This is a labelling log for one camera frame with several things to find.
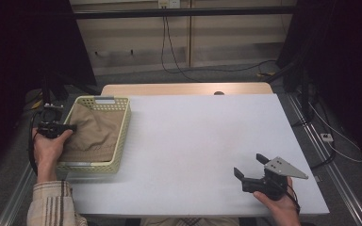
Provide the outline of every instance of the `wall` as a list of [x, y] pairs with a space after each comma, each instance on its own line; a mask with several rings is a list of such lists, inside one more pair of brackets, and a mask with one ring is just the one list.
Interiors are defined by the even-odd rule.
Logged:
[[[74, 11], [157, 8], [157, 1], [146, 0], [71, 0], [71, 3]], [[294, 4], [294, 0], [181, 0], [181, 8], [245, 8]], [[291, 15], [172, 17], [168, 18], [168, 23], [180, 66], [196, 67], [277, 58], [290, 18]], [[162, 18], [78, 20], [87, 51], [98, 52], [101, 57], [113, 57], [113, 53], [118, 53], [117, 56], [129, 55], [133, 50], [135, 55], [150, 53], [160, 59], [163, 25]], [[169, 51], [169, 41], [166, 40], [164, 58], [170, 62], [173, 56]], [[94, 66], [96, 56], [91, 54], [90, 57], [95, 57], [91, 59]]]

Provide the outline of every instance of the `brown cloth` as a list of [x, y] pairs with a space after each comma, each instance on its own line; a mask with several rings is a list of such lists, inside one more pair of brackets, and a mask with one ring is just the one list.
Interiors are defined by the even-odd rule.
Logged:
[[99, 111], [75, 103], [69, 124], [77, 130], [66, 141], [59, 162], [108, 162], [112, 159], [124, 111]]

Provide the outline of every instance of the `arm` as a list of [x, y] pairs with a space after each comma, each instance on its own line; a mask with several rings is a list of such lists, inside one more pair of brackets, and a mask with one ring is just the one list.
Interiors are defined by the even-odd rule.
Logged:
[[[290, 177], [288, 177], [288, 184], [292, 187], [292, 179], [290, 179]], [[288, 188], [288, 192], [293, 196], [290, 187]], [[296, 212], [296, 206], [288, 196], [284, 196], [277, 202], [272, 201], [259, 191], [254, 192], [254, 196], [269, 208], [278, 226], [301, 225], [298, 213]]]
[[73, 131], [49, 139], [33, 130], [34, 155], [38, 165], [37, 184], [28, 209], [27, 225], [87, 225], [74, 210], [70, 184], [57, 181], [56, 165], [63, 144]]

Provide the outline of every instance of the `aluminum rail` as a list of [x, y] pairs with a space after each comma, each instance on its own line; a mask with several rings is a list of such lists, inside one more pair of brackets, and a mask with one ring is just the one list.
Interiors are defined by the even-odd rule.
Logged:
[[74, 18], [110, 19], [110, 18], [143, 18], [143, 17], [183, 17], [183, 16], [226, 16], [226, 15], [270, 15], [292, 14], [303, 8], [296, 6], [256, 7], [256, 8], [166, 8], [108, 11], [75, 11], [71, 12], [25, 12], [26, 18], [47, 17], [49, 19]]
[[0, 226], [9, 226], [13, 224], [20, 206], [22, 205], [26, 194], [29, 192], [28, 189], [32, 187], [34, 182], [33, 178], [35, 178], [34, 172], [31, 166], [27, 164], [20, 181], [17, 183], [15, 190], [0, 216]]
[[[304, 114], [301, 111], [301, 106], [299, 101], [292, 96], [288, 95], [289, 102], [292, 104], [292, 107], [300, 120], [304, 120]], [[327, 151], [327, 148], [324, 146], [319, 133], [316, 131], [315, 127], [312, 123], [308, 125], [304, 125], [304, 129], [311, 140], [313, 147], [315, 148], [317, 154], [319, 155], [320, 159], [324, 161], [327, 159], [330, 154]], [[352, 215], [357, 226], [362, 226], [362, 204], [360, 203], [359, 199], [356, 197], [354, 192], [352, 191], [351, 187], [343, 177], [342, 173], [340, 172], [337, 164], [335, 162], [331, 162], [325, 165], [325, 168], [330, 175], [332, 181], [334, 182], [337, 191], [340, 194], [340, 197], [345, 202], [346, 207], [348, 208], [349, 212]]]

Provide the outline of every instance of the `table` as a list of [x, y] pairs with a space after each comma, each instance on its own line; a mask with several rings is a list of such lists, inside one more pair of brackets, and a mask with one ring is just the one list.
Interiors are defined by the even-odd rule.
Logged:
[[[216, 91], [225, 95], [213, 96]], [[130, 96], [133, 113], [119, 172], [68, 175], [80, 214], [122, 218], [266, 216], [266, 207], [242, 192], [233, 175], [233, 167], [237, 167], [245, 176], [263, 176], [263, 166], [255, 160], [255, 153], [270, 159], [279, 155], [309, 175], [308, 180], [294, 180], [301, 214], [329, 212], [269, 85], [109, 85], [102, 92], [131, 94], [139, 96]], [[144, 111], [152, 105], [165, 114]], [[192, 107], [199, 108], [198, 113]], [[219, 111], [224, 116], [232, 114], [231, 121], [219, 120]], [[152, 126], [152, 121], [160, 121], [160, 126]], [[224, 131], [207, 132], [210, 126]], [[177, 139], [172, 136], [173, 128]]]

